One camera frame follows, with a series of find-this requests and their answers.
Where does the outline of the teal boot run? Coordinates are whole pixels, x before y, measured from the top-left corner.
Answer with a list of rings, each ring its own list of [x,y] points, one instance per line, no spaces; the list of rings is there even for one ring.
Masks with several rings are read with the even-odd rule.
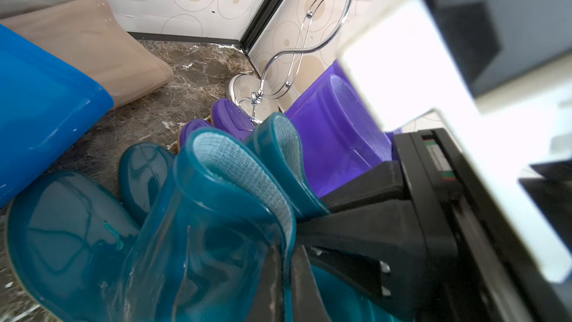
[[[201,135],[174,159],[143,225],[78,172],[18,195],[7,249],[24,289],[61,321],[244,321],[276,247],[293,321],[291,203],[270,207],[207,170]]]
[[[280,208],[288,199],[300,222],[330,213],[309,186],[302,140],[286,115],[272,114],[246,135],[242,145],[207,121],[193,120],[180,131],[178,148],[183,149],[197,131],[202,131],[198,158],[215,176],[270,207]],[[173,161],[174,154],[156,143],[138,143],[123,153],[119,162],[120,198],[138,225],[147,218]]]

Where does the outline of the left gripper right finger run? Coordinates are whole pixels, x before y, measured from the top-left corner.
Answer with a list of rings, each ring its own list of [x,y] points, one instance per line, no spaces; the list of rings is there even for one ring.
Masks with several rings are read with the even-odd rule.
[[[320,291],[317,287],[308,254],[298,244],[291,259],[293,320],[295,322],[330,322]]]

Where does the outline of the blue boot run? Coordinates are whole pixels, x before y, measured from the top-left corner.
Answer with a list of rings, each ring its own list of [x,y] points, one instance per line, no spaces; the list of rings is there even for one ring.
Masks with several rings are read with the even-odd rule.
[[[1,205],[36,180],[101,117],[98,82],[1,27]]]

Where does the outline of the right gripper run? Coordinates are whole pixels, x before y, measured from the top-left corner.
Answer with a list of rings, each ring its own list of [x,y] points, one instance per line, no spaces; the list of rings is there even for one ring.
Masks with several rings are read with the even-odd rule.
[[[320,198],[335,214],[298,226],[312,262],[400,320],[433,303],[427,321],[571,319],[571,279],[542,277],[444,129],[396,135],[393,151],[401,165],[350,180]]]

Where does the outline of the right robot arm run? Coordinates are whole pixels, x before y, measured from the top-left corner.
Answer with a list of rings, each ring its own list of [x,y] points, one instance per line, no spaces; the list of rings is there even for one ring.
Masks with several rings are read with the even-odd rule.
[[[299,226],[318,268],[403,321],[571,319],[571,0],[379,0],[338,60],[397,134],[402,198]]]

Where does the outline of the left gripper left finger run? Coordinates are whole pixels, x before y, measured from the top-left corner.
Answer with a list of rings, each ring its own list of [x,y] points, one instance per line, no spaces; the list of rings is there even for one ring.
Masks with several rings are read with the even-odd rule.
[[[279,322],[285,318],[282,255],[272,247],[262,268],[253,304],[245,321]]]

